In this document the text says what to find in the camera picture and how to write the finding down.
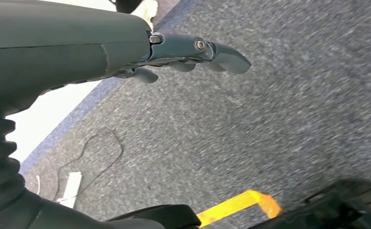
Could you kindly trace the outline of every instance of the metal screw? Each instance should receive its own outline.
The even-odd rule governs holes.
[[[195,41],[195,48],[199,51],[205,51],[206,43],[203,40],[196,40]]]
[[[159,37],[159,36],[157,36],[157,35],[152,35],[152,36],[150,36],[149,41],[150,41],[150,43],[152,43],[152,44],[159,44],[159,43],[162,42],[161,37]]]

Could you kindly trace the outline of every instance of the black cable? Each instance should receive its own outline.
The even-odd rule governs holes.
[[[59,169],[57,170],[57,189],[56,189],[56,193],[54,195],[54,198],[53,198],[53,201],[56,202],[56,198],[57,198],[57,195],[59,194],[60,192],[60,172],[63,168],[65,168],[66,166],[68,166],[69,164],[73,163],[73,162],[76,162],[78,160],[80,160],[83,156],[84,156],[84,153],[85,153],[85,150],[87,149],[88,147],[88,143],[93,140],[95,137],[98,136],[99,132],[101,130],[104,130],[104,129],[107,129],[107,130],[110,130],[112,132],[112,134],[114,135],[114,138],[116,139],[116,141],[119,143],[120,145],[120,148],[121,148],[121,153],[119,154],[119,156],[113,161],[111,162],[104,170],[102,170],[94,179],[91,180],[91,182],[85,187],[83,188],[82,190],[79,190],[79,192],[77,193],[77,195],[75,195],[74,197],[77,197],[81,194],[83,194],[101,175],[103,175],[108,169],[110,169],[116,162],[118,162],[122,156],[123,156],[123,153],[124,153],[124,147],[123,147],[123,144],[122,142],[119,140],[119,137],[117,136],[117,134],[115,133],[114,130],[111,130],[109,128],[101,128],[97,131],[97,133],[93,136],[91,136],[84,144],[83,146],[83,149],[81,150],[81,153],[80,155],[76,158],[76,159],[73,159],[69,162],[67,162],[66,164],[62,165],[61,167],[59,167]]]

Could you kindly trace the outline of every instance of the yellow bar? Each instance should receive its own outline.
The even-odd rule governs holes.
[[[281,208],[271,196],[248,190],[198,214],[202,222],[201,228],[254,204],[258,204],[269,218],[273,218],[281,212]]]

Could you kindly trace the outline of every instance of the robotic hand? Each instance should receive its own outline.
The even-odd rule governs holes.
[[[168,228],[163,221],[148,220],[145,215],[150,211],[138,219],[129,215],[100,222],[26,190],[19,162],[8,157],[16,144],[5,140],[15,123],[4,118],[69,83],[108,77],[152,83],[157,76],[143,66],[188,72],[197,64],[235,74],[250,68],[249,61],[230,47],[199,37],[152,34],[136,16],[42,1],[0,0],[0,229]],[[166,207],[156,209],[164,215],[169,212]]]

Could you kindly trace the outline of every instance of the robotic arm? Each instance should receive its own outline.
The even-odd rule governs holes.
[[[20,164],[8,156],[5,116],[28,109],[37,97],[70,83],[108,77],[157,76],[143,66],[188,72],[195,65],[235,74],[249,61],[234,49],[199,37],[151,33],[140,18],[42,1],[0,0],[0,229],[114,229],[164,227],[146,219],[99,222],[41,198],[24,187]]]

